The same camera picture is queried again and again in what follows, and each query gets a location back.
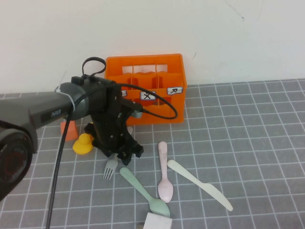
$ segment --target label on crate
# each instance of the label on crate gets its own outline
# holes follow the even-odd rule
[[[155,100],[156,97],[153,96],[152,94],[146,93],[146,92],[141,92],[141,99],[142,100]]]
[[[181,94],[183,92],[183,87],[168,87],[167,94]]]
[[[122,90],[122,96],[123,97],[127,96],[127,91],[126,90]]]

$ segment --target orange bottle crate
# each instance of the orange bottle crate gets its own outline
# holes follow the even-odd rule
[[[130,83],[156,92],[165,98],[178,111],[178,117],[173,120],[161,119],[143,113],[142,118],[130,117],[127,125],[147,125],[160,123],[181,123],[184,121],[183,110],[186,93],[186,78],[181,54],[118,56],[107,58],[105,78],[117,83]],[[145,95],[140,90],[122,88],[126,99],[141,103],[150,112],[174,116],[171,108],[151,95]]]

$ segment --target rubber duck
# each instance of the rubber duck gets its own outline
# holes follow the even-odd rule
[[[93,149],[92,137],[89,134],[81,134],[73,144],[73,151],[77,154],[87,154]]]

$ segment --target spoon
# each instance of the spoon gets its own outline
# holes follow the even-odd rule
[[[167,178],[167,143],[160,142],[158,147],[162,171],[162,180],[158,185],[158,192],[161,200],[168,203],[173,197],[173,185]]]
[[[127,167],[121,168],[120,174],[148,200],[149,208],[154,214],[162,215],[168,218],[171,216],[170,210],[166,203],[161,199],[153,198]]]
[[[227,200],[227,198],[224,197],[224,195],[213,185],[201,182],[196,177],[194,177],[189,171],[187,171],[182,165],[180,165],[174,160],[169,160],[167,162],[167,166],[179,173],[181,176],[192,181],[194,184],[198,185],[200,188],[210,194],[214,199],[216,199],[219,203],[221,203],[226,209],[228,209],[229,211],[233,210],[233,207]]]

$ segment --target plastic cutlery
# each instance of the plastic cutlery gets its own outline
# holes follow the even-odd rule
[[[158,192],[161,200],[168,203],[173,197],[173,185],[167,178],[167,143],[160,142],[158,148],[162,172],[162,180],[158,185]]]
[[[210,194],[214,199],[216,199],[219,203],[221,203],[226,209],[228,209],[229,211],[233,210],[233,207],[227,200],[227,198],[224,197],[224,195],[213,185],[201,182],[196,177],[194,177],[189,171],[187,171],[182,165],[180,165],[174,160],[169,160],[167,162],[167,166],[175,172],[179,173],[181,176],[192,181],[194,184],[198,185],[200,188]]]
[[[147,199],[149,208],[154,214],[170,217],[170,210],[166,203],[161,199],[153,198],[127,167],[121,168],[120,174]]]
[[[133,132],[133,128],[131,126],[127,127],[128,133],[132,134]],[[104,179],[110,180],[111,177],[113,176],[116,167],[119,164],[119,158],[118,158],[118,154],[114,154],[113,159],[108,160],[107,164],[105,166],[105,170],[104,170]]]

